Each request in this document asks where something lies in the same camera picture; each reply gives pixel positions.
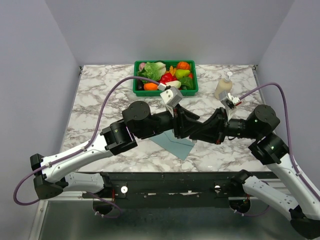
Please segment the blue-grey envelope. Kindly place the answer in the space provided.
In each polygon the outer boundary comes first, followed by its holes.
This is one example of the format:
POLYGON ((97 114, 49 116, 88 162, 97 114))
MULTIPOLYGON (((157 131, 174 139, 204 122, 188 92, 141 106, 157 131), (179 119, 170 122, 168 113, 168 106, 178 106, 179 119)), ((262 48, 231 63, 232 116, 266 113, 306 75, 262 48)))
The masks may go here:
POLYGON ((195 145, 188 139, 176 138, 171 130, 150 137, 149 139, 182 161, 188 157, 195 145))

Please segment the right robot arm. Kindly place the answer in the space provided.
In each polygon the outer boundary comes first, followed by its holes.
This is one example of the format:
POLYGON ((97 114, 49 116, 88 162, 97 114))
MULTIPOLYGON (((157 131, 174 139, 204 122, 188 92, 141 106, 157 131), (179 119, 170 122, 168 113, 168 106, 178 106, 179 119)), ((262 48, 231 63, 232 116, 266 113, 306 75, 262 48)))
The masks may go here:
POLYGON ((271 170, 285 185, 290 196, 263 183, 252 173, 241 170, 230 183, 230 191, 254 196, 285 216, 296 232, 308 240, 320 236, 320 191, 305 176, 287 144, 274 129, 280 119, 268 105, 258 105, 247 119, 228 119, 224 108, 216 109, 205 122, 191 117, 192 140, 220 144, 225 137, 253 139, 252 155, 271 170))

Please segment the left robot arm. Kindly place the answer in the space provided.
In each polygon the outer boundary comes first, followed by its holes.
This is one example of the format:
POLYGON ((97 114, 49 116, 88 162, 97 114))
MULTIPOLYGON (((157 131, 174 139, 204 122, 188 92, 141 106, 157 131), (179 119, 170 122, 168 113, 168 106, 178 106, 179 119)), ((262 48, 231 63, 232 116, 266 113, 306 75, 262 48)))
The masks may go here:
POLYGON ((30 157, 34 171, 34 189, 39 199, 54 198, 66 191, 96 193, 104 198, 111 185, 99 173, 80 173, 76 170, 95 161, 119 155, 137 147, 136 138, 146 139, 176 130, 178 116, 197 121, 200 117, 180 105, 151 114, 149 105, 135 101, 122 112, 122 119, 104 128, 92 140, 51 156, 34 154, 30 157))

